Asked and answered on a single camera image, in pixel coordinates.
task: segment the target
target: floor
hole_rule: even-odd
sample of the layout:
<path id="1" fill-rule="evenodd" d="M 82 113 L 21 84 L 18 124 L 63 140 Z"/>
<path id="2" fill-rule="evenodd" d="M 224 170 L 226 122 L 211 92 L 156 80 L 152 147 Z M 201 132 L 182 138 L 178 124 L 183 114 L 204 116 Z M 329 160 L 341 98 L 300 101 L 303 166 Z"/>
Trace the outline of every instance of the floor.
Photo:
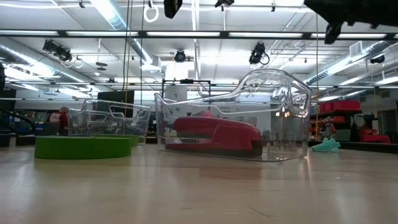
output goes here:
<path id="1" fill-rule="evenodd" d="M 398 223 L 398 156 L 285 162 L 162 152 L 88 161 L 0 149 L 0 223 Z"/>

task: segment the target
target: spotlight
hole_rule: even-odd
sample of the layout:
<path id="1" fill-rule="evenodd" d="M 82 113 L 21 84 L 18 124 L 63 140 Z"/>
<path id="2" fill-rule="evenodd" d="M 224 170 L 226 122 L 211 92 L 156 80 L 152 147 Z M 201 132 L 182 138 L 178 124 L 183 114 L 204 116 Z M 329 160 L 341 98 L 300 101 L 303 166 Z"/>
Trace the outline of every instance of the spotlight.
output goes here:
<path id="1" fill-rule="evenodd" d="M 72 61 L 73 56 L 70 53 L 70 49 L 64 49 L 52 40 L 45 40 L 43 50 L 49 54 L 53 53 L 54 56 L 58 57 L 63 62 Z"/>
<path id="2" fill-rule="evenodd" d="M 164 0 L 163 5 L 164 15 L 167 18 L 173 19 L 182 6 L 182 0 Z"/>
<path id="3" fill-rule="evenodd" d="M 383 63 L 384 61 L 385 61 L 385 57 L 384 57 L 384 55 L 382 55 L 382 56 L 380 56 L 380 57 L 377 57 L 377 58 L 372 58 L 371 60 L 370 60 L 370 62 L 371 63 Z"/>
<path id="4" fill-rule="evenodd" d="M 261 59 L 266 56 L 268 58 L 267 63 L 262 63 Z M 254 47 L 253 51 L 251 52 L 249 62 L 251 65 L 257 65 L 258 63 L 261 63 L 263 65 L 267 65 L 269 63 L 269 56 L 266 54 L 266 47 L 264 46 L 264 43 L 258 42 L 256 46 Z"/>
<path id="5" fill-rule="evenodd" d="M 220 5 L 230 6 L 235 3 L 235 0 L 218 0 L 214 7 L 218 7 Z"/>
<path id="6" fill-rule="evenodd" d="M 183 50 L 178 50 L 174 56 L 175 62 L 184 62 L 187 56 L 185 55 Z"/>

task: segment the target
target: wire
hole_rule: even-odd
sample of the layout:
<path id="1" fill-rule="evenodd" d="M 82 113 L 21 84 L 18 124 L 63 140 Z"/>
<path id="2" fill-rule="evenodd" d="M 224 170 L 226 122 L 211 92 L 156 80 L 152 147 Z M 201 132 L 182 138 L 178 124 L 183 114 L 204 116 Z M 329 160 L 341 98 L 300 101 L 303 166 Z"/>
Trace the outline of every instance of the wire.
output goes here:
<path id="1" fill-rule="evenodd" d="M 319 107 L 319 105 L 318 105 L 318 100 L 319 100 L 319 97 L 318 97 L 318 93 L 319 93 L 319 87 L 318 87 L 318 83 L 319 83 L 319 78 L 318 78 L 318 74 L 319 74 L 319 72 L 318 72 L 318 66 L 319 66 L 319 64 L 318 64 L 318 45 L 319 45 L 319 43 L 318 43 L 318 14 L 316 14 L 315 15 L 316 16 L 316 23 L 317 23 L 317 104 L 316 104 L 316 108 L 318 109 L 318 107 Z M 316 110 L 316 113 L 317 113 L 317 120 L 315 121 L 315 140 L 316 141 L 318 141 L 318 110 Z"/>
<path id="2" fill-rule="evenodd" d="M 122 86 L 122 91 L 124 91 L 124 85 L 126 83 L 126 81 L 124 81 L 125 77 L 126 77 L 126 47 L 127 47 L 127 35 L 129 32 L 129 26 L 128 26 L 128 22 L 129 22 L 129 10 L 130 10 L 130 0 L 127 1 L 127 24 L 126 24 L 126 36 L 124 39 L 124 54 L 123 54 L 123 86 Z"/>
<path id="3" fill-rule="evenodd" d="M 29 66 L 29 68 L 32 67 L 33 65 L 39 63 L 41 60 L 43 60 L 43 58 L 47 57 L 49 54 L 50 53 L 47 53 L 46 55 L 44 55 L 42 58 L 40 58 L 40 60 L 38 60 L 37 62 L 33 63 L 31 66 Z"/>
<path id="4" fill-rule="evenodd" d="M 129 30 L 131 30 L 132 29 L 132 9 L 130 10 L 130 23 L 129 23 L 129 26 L 130 26 L 130 28 L 129 28 Z M 129 42 L 131 41 L 131 32 L 129 32 Z M 127 61 L 127 77 L 126 77 L 126 99 L 124 100 L 124 102 L 126 102 L 127 103 L 127 95 L 128 95 L 128 88 L 127 88 L 127 85 L 128 85 L 128 83 L 129 83 L 129 66 L 130 66 L 130 60 L 128 60 Z"/>
<path id="5" fill-rule="evenodd" d="M 268 65 L 269 62 L 270 62 L 271 60 L 270 60 L 270 58 L 269 58 L 269 56 L 268 56 L 267 54 L 264 54 L 264 55 L 268 58 L 268 62 L 267 62 L 267 63 L 262 63 L 262 62 L 260 61 L 260 64 L 261 64 L 261 65 Z"/>
<path id="6" fill-rule="evenodd" d="M 145 0 L 142 1 L 142 16 L 144 17 L 144 9 L 145 9 Z M 144 30 L 144 20 L 141 19 L 141 30 Z M 142 65 L 142 38 L 141 38 L 141 51 L 140 51 L 140 65 Z M 140 99 L 140 103 L 142 105 L 142 66 L 140 69 L 140 90 L 141 90 L 141 99 Z"/>

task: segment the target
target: transparent acrylic box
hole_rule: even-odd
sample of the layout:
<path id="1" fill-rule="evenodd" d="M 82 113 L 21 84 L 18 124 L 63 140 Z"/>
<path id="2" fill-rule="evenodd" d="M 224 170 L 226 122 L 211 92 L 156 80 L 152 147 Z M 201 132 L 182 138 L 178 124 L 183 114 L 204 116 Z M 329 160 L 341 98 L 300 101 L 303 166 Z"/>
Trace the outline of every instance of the transparent acrylic box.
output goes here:
<path id="1" fill-rule="evenodd" d="M 155 94 L 158 144 L 168 151 L 283 161 L 307 155 L 311 88 L 282 70 L 254 70 L 224 95 Z"/>
<path id="2" fill-rule="evenodd" d="M 125 134 L 145 143 L 150 107 L 104 100 L 86 100 L 81 111 L 68 111 L 68 135 Z"/>

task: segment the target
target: green round base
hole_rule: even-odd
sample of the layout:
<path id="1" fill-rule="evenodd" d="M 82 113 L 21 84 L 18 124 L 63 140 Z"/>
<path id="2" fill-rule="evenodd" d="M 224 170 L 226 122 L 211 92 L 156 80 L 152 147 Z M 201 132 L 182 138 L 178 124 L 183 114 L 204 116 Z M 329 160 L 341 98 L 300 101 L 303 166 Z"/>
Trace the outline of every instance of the green round base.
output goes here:
<path id="1" fill-rule="evenodd" d="M 131 146 L 138 145 L 139 136 L 132 134 L 94 134 L 93 137 L 101 138 L 129 138 L 131 139 Z"/>
<path id="2" fill-rule="evenodd" d="M 40 159 L 105 159 L 130 155 L 130 138 L 36 137 L 35 157 Z"/>

